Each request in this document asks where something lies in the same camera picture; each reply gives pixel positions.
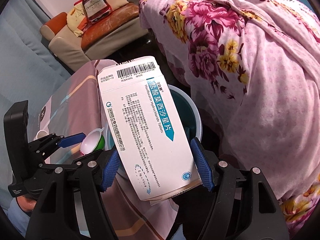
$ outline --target cognac bottle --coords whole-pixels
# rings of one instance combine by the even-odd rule
[[[112,12],[106,0],[82,0],[85,14],[90,23],[96,23]]]

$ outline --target sofa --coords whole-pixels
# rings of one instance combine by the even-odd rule
[[[67,26],[67,13],[62,12],[40,28],[50,41],[50,51],[73,71],[91,60],[104,59],[113,52],[144,36],[140,27],[139,7],[127,3],[77,37]]]

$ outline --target bottle label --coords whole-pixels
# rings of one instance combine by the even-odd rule
[[[84,4],[88,18],[105,8],[107,5],[104,0],[89,0]]]

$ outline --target person's hand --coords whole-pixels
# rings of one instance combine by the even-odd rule
[[[31,198],[26,198],[25,196],[19,196],[17,197],[17,202],[20,206],[20,208],[24,212],[31,212],[35,208],[35,205],[37,203],[36,200],[31,199]]]

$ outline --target floral blanket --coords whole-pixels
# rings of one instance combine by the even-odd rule
[[[320,196],[316,15],[297,0],[141,0],[140,20],[221,153],[263,170],[293,236]]]

